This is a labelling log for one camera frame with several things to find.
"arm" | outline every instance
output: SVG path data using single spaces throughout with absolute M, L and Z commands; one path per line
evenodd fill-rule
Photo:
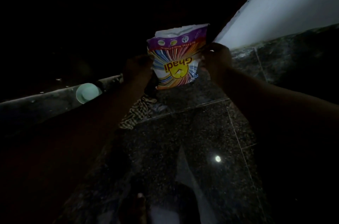
M 223 89 L 261 137 L 274 135 L 286 143 L 337 136 L 338 105 L 245 75 L 232 68 L 229 49 L 221 44 L 210 44 L 202 54 L 203 68 L 211 80 Z
M 123 116 L 143 95 L 152 61 L 127 61 L 124 83 L 1 150 L 1 209 L 11 222 L 51 223 Z

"ghadi logo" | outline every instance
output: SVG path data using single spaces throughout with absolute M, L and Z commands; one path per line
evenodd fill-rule
M 164 65 L 165 72 L 170 72 L 175 79 L 181 79 L 189 72 L 189 63 L 193 61 L 192 57 L 180 61 L 173 61 Z

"person's right arm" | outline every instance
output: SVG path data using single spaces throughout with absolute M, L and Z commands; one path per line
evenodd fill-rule
M 248 119 L 256 134 L 278 134 L 282 142 L 323 137 L 338 143 L 339 106 L 250 77 L 231 66 L 227 47 L 212 43 L 202 52 L 202 67 Z

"detergent packet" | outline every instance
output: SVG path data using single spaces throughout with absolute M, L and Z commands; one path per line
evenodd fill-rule
M 206 44 L 208 25 L 157 31 L 154 38 L 147 40 L 147 52 L 154 56 L 153 69 L 159 79 L 157 89 L 170 89 L 198 77 L 198 53 Z

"white wall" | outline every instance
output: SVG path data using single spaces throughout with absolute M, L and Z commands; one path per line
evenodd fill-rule
M 217 36 L 230 49 L 339 23 L 339 0 L 249 0 Z

